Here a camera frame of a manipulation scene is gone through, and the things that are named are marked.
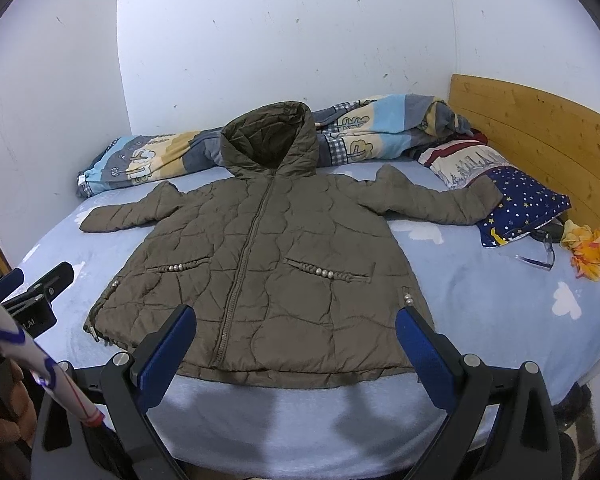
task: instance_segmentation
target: jacket's right sleeve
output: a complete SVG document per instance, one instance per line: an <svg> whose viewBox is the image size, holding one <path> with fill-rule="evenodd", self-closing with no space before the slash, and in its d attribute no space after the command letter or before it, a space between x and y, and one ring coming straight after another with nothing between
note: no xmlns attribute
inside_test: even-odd
<svg viewBox="0 0 600 480"><path fill-rule="evenodd" d="M448 191L418 186L389 164L378 170L375 180L357 181L345 175L336 178L347 195L378 214L393 211L437 224L475 224L502 200L502 193L485 175L468 187Z"/></svg>
<svg viewBox="0 0 600 480"><path fill-rule="evenodd" d="M184 193L171 182L161 182L138 202L106 205L91 211L80 224L86 233L108 233L157 222L184 204Z"/></svg>

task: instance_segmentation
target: jacket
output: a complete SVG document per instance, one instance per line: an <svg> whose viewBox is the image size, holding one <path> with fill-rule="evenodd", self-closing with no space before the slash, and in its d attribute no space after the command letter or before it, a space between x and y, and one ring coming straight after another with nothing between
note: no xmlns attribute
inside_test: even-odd
<svg viewBox="0 0 600 480"><path fill-rule="evenodd" d="M474 224L502 199L493 182L437 192L389 165L373 181L316 174L314 118L296 102L233 120L221 150L233 177L187 193L163 182L83 221L91 233L157 222L84 329L131 349L188 304L198 328L182 375L326 388L412 371L396 313L408 302L432 318L382 215Z"/></svg>

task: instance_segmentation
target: navy blue pillow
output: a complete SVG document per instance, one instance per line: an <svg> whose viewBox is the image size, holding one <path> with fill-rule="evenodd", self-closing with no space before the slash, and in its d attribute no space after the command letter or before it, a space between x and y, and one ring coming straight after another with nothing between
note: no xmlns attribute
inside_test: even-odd
<svg viewBox="0 0 600 480"><path fill-rule="evenodd" d="M498 247L542 227L571 207L569 197L554 193L513 166L487 170L504 195L487 218L477 223L484 247Z"/></svg>

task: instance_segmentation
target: blue bedsheet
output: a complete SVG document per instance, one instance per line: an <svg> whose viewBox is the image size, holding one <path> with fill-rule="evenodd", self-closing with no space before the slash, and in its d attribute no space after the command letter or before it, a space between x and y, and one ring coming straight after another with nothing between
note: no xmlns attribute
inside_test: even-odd
<svg viewBox="0 0 600 480"><path fill-rule="evenodd" d="M392 164L418 184L442 190L417 162ZM325 171L373 179L377 162ZM211 168L175 178L189 190L229 173ZM74 366L103 364L117 349L83 332L88 309L151 228L84 234L78 225L90 208L139 200L157 183L104 192L86 200L25 257L32 283L61 260L75 269L74 284L54 301L58 324L38 338L55 359ZM550 272L515 259L544 257L527 237L485 249L474 226L438 226L401 218L391 227L416 273L436 329L462 353L488 364L537 362L552 401L600 357L600 283L577 280L570 255L556 247ZM177 458L201 466L264 478L369 478L409 465L444 419L414 374L331 390L279 390L207 383L177 376L149 411ZM494 412L484 417L484 441Z"/></svg>

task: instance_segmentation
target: wooden headboard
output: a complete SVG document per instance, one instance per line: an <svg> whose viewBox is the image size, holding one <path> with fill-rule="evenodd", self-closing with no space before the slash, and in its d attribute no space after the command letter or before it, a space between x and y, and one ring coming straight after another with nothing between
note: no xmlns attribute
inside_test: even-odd
<svg viewBox="0 0 600 480"><path fill-rule="evenodd" d="M600 227L600 114L495 79L451 78L449 105L521 170L571 198L576 224Z"/></svg>

